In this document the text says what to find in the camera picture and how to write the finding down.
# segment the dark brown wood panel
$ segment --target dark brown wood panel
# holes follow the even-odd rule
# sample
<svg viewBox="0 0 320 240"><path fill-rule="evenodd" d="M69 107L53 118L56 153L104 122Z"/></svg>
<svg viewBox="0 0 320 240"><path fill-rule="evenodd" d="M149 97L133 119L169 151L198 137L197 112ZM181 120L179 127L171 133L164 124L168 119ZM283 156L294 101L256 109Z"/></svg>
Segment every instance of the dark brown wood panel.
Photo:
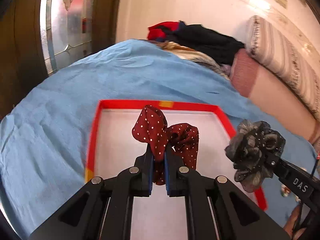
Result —
<svg viewBox="0 0 320 240"><path fill-rule="evenodd" d="M0 19L0 119L48 75L40 39L41 0L13 0Z"/></svg>
<svg viewBox="0 0 320 240"><path fill-rule="evenodd" d="M94 0L92 12L92 52L115 44L120 0Z"/></svg>

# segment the blue fabric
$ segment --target blue fabric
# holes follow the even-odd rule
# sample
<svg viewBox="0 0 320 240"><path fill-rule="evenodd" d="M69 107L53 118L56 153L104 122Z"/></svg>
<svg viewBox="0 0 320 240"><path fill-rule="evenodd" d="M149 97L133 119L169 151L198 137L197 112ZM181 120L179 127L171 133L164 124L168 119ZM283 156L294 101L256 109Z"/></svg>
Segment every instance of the blue fabric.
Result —
<svg viewBox="0 0 320 240"><path fill-rule="evenodd" d="M263 113L211 70L128 40L79 60L35 87L0 124L0 197L18 234L30 233L84 184L87 142L100 99L150 99L219 105L234 127L268 122L287 143L283 158L311 171L313 147ZM267 213L280 225L296 203L276 177L263 183Z"/></svg>

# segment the silver screw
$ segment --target silver screw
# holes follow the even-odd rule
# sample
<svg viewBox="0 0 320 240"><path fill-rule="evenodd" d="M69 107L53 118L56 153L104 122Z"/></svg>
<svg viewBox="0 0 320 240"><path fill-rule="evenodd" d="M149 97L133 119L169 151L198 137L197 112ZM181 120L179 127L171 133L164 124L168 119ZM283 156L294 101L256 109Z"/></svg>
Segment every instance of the silver screw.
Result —
<svg viewBox="0 0 320 240"><path fill-rule="evenodd" d="M181 173L188 173L189 172L189 168L186 167L186 166L182 166L182 167L179 168L179 171Z"/></svg>
<svg viewBox="0 0 320 240"><path fill-rule="evenodd" d="M219 177L217 177L217 181L219 183L226 183L228 181L228 179L225 176L219 176Z"/></svg>
<svg viewBox="0 0 320 240"><path fill-rule="evenodd" d="M92 184L99 184L101 182L101 178L100 177L93 177L91 179Z"/></svg>
<svg viewBox="0 0 320 240"><path fill-rule="evenodd" d="M139 168L138 167L131 167L129 169L130 173L137 173L139 171Z"/></svg>

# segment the red polka dot scrunchie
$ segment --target red polka dot scrunchie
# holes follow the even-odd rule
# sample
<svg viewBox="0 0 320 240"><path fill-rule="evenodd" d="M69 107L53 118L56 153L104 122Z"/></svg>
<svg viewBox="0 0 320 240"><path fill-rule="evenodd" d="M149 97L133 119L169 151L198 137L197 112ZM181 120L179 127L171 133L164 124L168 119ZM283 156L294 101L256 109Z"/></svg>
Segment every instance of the red polka dot scrunchie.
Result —
<svg viewBox="0 0 320 240"><path fill-rule="evenodd" d="M164 151L168 142L174 146L174 154L180 156L188 168L196 169L198 128L188 123L167 126L167 120L162 111L147 105L142 109L132 128L132 135L136 140L149 143L151 146L155 160L153 182L157 185L165 184Z"/></svg>

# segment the maroon scrunchie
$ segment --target maroon scrunchie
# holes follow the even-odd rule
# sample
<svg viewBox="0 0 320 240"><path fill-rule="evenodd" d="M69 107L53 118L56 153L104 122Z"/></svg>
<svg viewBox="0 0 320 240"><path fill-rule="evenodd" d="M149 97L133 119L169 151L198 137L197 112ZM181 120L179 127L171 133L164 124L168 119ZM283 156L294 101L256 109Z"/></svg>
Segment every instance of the maroon scrunchie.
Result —
<svg viewBox="0 0 320 240"><path fill-rule="evenodd" d="M167 120L161 110L145 106L132 128L133 137L149 143L155 159L153 182L164 185L164 151L168 142L174 146L175 155L182 157L184 165L196 169L198 155L198 128L188 123L178 123L167 127Z"/></svg>

